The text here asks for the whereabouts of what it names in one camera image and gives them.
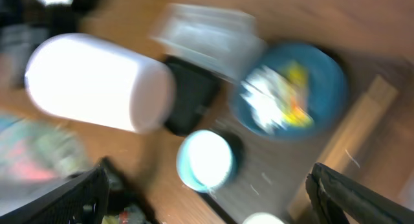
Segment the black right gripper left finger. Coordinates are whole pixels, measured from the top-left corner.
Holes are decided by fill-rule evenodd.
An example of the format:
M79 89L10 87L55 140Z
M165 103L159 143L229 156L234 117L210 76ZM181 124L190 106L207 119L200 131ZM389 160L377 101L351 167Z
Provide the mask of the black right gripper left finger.
M66 178L1 181L1 224L101 223L109 179L103 166Z

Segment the yellow snack wrapper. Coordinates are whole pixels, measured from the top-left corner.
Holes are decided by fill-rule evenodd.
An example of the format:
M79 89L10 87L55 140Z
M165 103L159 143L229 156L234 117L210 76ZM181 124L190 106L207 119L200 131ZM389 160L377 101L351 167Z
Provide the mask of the yellow snack wrapper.
M283 110L283 121L295 128L309 128L314 124L308 114L309 76L306 68L297 61L291 61L285 67L285 78L288 82L286 106Z

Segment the light blue bowl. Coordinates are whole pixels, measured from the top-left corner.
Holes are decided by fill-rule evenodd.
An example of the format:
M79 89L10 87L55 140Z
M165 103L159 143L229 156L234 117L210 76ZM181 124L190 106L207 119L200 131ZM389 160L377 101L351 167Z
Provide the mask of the light blue bowl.
M224 185L236 169L230 143L206 129L189 134L177 153L180 180L196 192L208 193Z

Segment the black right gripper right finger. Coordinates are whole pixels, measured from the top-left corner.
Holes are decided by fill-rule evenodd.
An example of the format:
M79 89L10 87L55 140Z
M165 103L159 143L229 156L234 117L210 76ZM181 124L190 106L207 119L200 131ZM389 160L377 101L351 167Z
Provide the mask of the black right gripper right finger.
M317 162L305 188L318 223L413 223L413 211Z

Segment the white plastic cup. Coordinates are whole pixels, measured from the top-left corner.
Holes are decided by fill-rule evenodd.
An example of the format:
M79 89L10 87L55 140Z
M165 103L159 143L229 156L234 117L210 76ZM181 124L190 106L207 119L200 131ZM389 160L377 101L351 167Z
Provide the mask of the white plastic cup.
M60 34L31 55L25 88L41 111L135 133L161 127L175 81L165 64L90 34Z

